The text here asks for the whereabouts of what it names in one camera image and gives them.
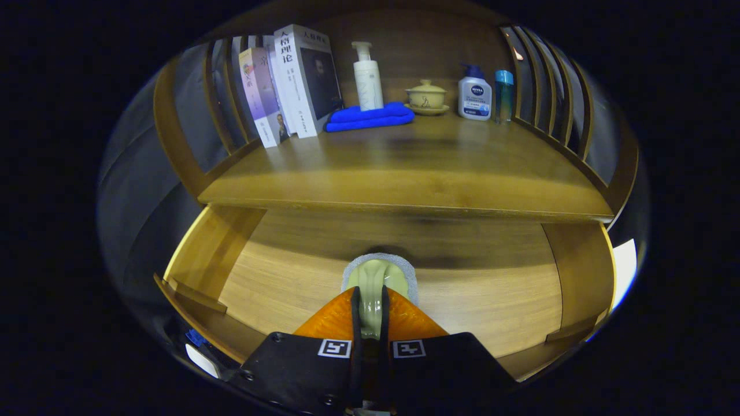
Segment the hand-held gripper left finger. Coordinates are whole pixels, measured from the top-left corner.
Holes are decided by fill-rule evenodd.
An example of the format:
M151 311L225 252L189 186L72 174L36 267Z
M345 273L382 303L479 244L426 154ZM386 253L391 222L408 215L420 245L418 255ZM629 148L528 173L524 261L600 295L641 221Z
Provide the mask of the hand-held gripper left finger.
M359 287L318 311L339 318L340 335L317 337L272 332L229 379L230 388L280 415L344 415L362 403Z

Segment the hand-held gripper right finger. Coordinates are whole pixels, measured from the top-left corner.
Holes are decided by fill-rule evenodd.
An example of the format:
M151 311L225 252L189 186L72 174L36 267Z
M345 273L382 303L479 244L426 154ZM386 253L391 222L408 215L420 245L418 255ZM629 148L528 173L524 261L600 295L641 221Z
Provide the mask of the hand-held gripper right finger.
M397 414L494 414L517 382L470 332L448 333L382 289L379 381Z

